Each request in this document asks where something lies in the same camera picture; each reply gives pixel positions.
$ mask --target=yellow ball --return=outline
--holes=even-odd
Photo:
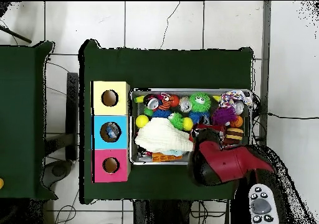
[[[3,185],[4,185],[3,179],[0,179],[0,189],[2,189]]]
[[[191,118],[185,117],[183,119],[183,128],[185,131],[190,131],[193,128],[193,121]]]
[[[139,115],[136,118],[135,123],[137,127],[142,128],[145,126],[146,123],[148,123],[148,117],[146,115]]]

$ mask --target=dark green tabletop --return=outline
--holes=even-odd
[[[45,58],[52,42],[0,46],[1,198],[55,198],[44,188]]]
[[[233,184],[198,187],[186,166],[131,166],[128,182],[92,183],[90,81],[125,81],[131,88],[249,89],[252,50],[136,50],[102,49],[87,40],[80,60],[80,195],[85,199],[232,198]]]

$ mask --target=pink box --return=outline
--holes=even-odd
[[[94,153],[95,180],[93,183],[126,182],[128,180],[130,161],[128,160],[127,149],[95,150]],[[103,168],[104,160],[109,157],[113,157],[119,163],[118,170],[112,174],[109,174]]]

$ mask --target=remote control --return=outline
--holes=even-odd
[[[274,195],[264,184],[250,188],[249,210],[252,224],[279,224]]]

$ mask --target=white towel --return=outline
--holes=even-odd
[[[193,150],[189,134],[177,130],[166,118],[152,118],[138,131],[135,143],[150,152]]]

